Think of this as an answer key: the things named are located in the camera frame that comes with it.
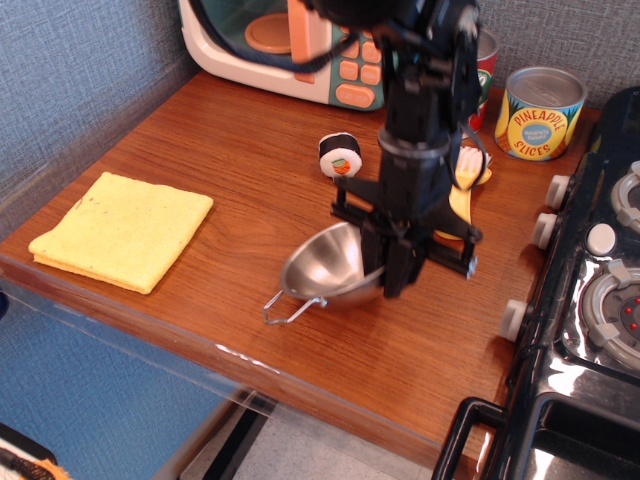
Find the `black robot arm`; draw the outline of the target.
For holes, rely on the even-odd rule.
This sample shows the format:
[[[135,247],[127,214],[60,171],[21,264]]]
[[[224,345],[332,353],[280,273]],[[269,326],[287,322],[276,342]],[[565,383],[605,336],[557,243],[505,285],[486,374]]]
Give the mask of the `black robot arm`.
[[[368,32],[382,55],[386,121],[377,180],[336,180],[332,212],[359,227],[365,273],[384,271],[397,298],[432,259],[466,276],[480,231],[449,195],[462,138],[481,97],[479,8],[474,1],[308,1],[351,32]]]

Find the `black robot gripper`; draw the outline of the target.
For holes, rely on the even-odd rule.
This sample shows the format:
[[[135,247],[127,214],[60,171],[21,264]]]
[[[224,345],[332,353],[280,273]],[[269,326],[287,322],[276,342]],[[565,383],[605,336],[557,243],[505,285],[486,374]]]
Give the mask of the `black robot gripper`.
[[[449,204],[451,188],[458,186],[455,169],[464,133],[457,130],[429,144],[382,130],[379,177],[334,181],[332,213],[360,229],[364,274],[385,266],[385,298],[398,298],[426,260],[467,278],[475,273],[475,246],[482,234]]]

